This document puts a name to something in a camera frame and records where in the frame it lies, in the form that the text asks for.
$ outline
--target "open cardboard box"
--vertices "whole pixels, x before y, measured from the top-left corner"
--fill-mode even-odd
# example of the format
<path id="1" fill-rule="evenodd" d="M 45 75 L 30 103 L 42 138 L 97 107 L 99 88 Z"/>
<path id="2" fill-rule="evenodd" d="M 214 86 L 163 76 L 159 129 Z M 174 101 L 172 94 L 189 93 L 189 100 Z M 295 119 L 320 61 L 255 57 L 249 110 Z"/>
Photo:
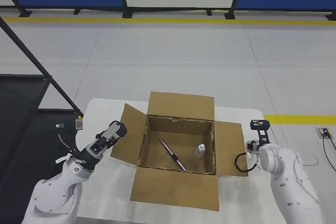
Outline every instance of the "open cardboard box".
<path id="1" fill-rule="evenodd" d="M 248 175 L 234 165 L 235 157 L 245 152 L 241 125 L 215 121 L 212 97 L 152 92 L 147 115 L 125 104 L 121 122 L 128 133 L 111 157 L 138 166 L 133 201 L 219 211 L 218 175 Z M 206 146 L 202 159 L 194 158 L 199 144 Z M 244 158 L 238 165 L 247 168 Z"/>

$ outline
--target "yellow floor line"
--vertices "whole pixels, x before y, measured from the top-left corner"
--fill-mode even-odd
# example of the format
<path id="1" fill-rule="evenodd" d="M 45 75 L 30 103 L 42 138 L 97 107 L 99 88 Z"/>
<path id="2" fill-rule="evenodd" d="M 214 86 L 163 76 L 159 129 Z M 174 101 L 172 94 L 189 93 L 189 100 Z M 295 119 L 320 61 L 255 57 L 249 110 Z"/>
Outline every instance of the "yellow floor line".
<path id="1" fill-rule="evenodd" d="M 336 125 L 336 115 L 283 115 L 265 114 L 271 124 L 331 124 Z"/>
<path id="2" fill-rule="evenodd" d="M 120 22 L 120 23 L 189 23 L 189 24 L 261 24 L 261 25 L 312 25 L 336 26 L 336 21 L 294 20 L 225 20 L 224 18 L 59 18 L 59 17 L 4 17 L 6 22 Z"/>

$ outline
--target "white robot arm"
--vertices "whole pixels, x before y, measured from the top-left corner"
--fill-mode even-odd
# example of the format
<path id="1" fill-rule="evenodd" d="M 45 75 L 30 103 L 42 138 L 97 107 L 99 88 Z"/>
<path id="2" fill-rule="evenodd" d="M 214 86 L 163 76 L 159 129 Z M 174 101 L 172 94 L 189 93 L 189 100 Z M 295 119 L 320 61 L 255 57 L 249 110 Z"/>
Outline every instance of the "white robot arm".
<path id="1" fill-rule="evenodd" d="M 96 135 L 96 139 L 81 152 L 69 158 L 62 172 L 50 180 L 40 180 L 32 193 L 23 224 L 76 223 L 82 194 L 82 183 L 89 180 L 103 153 L 126 135 L 123 123 L 114 121 L 109 128 Z M 68 212 L 60 209 L 72 198 Z"/>
<path id="2" fill-rule="evenodd" d="M 252 120 L 250 126 L 258 131 L 259 140 L 249 141 L 248 151 L 258 154 L 263 170 L 271 173 L 271 190 L 287 224 L 322 224 L 319 199 L 300 155 L 269 143 L 267 120 Z"/>

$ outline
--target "white tabletop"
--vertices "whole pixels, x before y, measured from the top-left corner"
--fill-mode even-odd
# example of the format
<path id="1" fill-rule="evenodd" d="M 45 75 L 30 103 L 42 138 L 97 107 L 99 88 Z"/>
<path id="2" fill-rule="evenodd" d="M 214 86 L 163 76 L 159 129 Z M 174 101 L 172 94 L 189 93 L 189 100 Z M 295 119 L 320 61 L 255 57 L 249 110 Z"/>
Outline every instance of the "white tabletop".
<path id="1" fill-rule="evenodd" d="M 148 102 L 92 99 L 83 118 L 84 129 L 76 136 L 78 148 L 84 148 L 95 135 L 120 120 L 127 103 L 146 113 Z M 250 130 L 250 121 L 263 119 L 259 110 L 215 107 L 216 120 L 241 123 L 244 141 L 258 139 Z M 249 177 L 219 177 L 219 212 L 198 208 L 131 202 L 136 167 L 110 157 L 110 150 L 96 166 L 90 180 L 83 184 L 79 217 L 138 223 L 285 223 L 270 188 L 270 174 L 260 168 Z M 248 161 L 254 164 L 255 158 Z"/>

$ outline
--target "plastic water bottle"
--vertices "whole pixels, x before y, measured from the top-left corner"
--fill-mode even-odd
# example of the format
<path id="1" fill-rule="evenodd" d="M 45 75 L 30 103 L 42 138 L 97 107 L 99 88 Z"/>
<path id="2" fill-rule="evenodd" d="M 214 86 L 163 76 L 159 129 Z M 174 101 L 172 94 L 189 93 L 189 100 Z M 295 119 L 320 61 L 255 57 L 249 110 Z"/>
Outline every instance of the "plastic water bottle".
<path id="1" fill-rule="evenodd" d="M 195 150 L 194 158 L 203 158 L 205 152 L 206 152 L 205 145 L 204 144 L 198 145 L 197 149 Z"/>

